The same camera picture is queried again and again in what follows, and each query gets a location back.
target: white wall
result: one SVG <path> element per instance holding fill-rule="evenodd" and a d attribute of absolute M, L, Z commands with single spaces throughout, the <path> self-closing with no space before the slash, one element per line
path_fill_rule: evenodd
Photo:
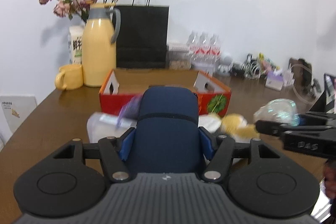
<path fill-rule="evenodd" d="M 313 71 L 323 86 L 323 74 L 336 75 L 336 0 L 319 0 Z"/>
<path fill-rule="evenodd" d="M 33 94 L 40 103 L 67 63 L 69 22 L 38 0 L 0 0 L 0 94 Z M 152 0 L 170 5 L 168 39 L 186 40 L 192 29 L 216 32 L 236 60 L 262 51 L 286 66 L 292 57 L 313 59 L 316 0 Z M 10 137 L 0 111 L 0 131 Z"/>

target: metal screw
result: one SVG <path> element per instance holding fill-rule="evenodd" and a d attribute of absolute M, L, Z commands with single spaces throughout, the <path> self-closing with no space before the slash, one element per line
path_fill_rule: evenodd
<path fill-rule="evenodd" d="M 207 179 L 215 180 L 221 177 L 221 173 L 217 171 L 207 171 L 204 173 L 204 177 Z"/>
<path fill-rule="evenodd" d="M 115 180 L 125 180 L 129 178 L 129 175 L 126 172 L 115 172 L 112 174 L 112 178 Z"/>

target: black elastic band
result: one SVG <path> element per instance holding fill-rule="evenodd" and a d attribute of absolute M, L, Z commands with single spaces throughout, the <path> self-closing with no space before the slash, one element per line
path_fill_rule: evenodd
<path fill-rule="evenodd" d="M 138 122 L 148 118 L 170 118 L 170 119 L 181 119 L 195 123 L 198 126 L 198 121 L 182 114 L 171 114 L 171 113 L 149 113 L 146 115 L 142 115 L 138 118 Z"/>

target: purple package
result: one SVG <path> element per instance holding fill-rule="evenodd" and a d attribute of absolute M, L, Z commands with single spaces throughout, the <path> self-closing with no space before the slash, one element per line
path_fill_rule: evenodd
<path fill-rule="evenodd" d="M 122 118 L 128 118 L 137 120 L 139 116 L 139 108 L 142 95 L 134 96 L 126 105 L 121 108 L 121 111 L 118 115 L 117 125 L 119 128 L 121 125 Z"/>

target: yellow mug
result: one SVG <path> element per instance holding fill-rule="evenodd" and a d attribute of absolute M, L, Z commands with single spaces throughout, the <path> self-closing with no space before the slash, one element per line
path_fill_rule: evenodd
<path fill-rule="evenodd" d="M 75 90 L 83 86 L 83 67 L 78 64 L 65 65 L 59 68 L 55 78 L 58 90 Z"/>

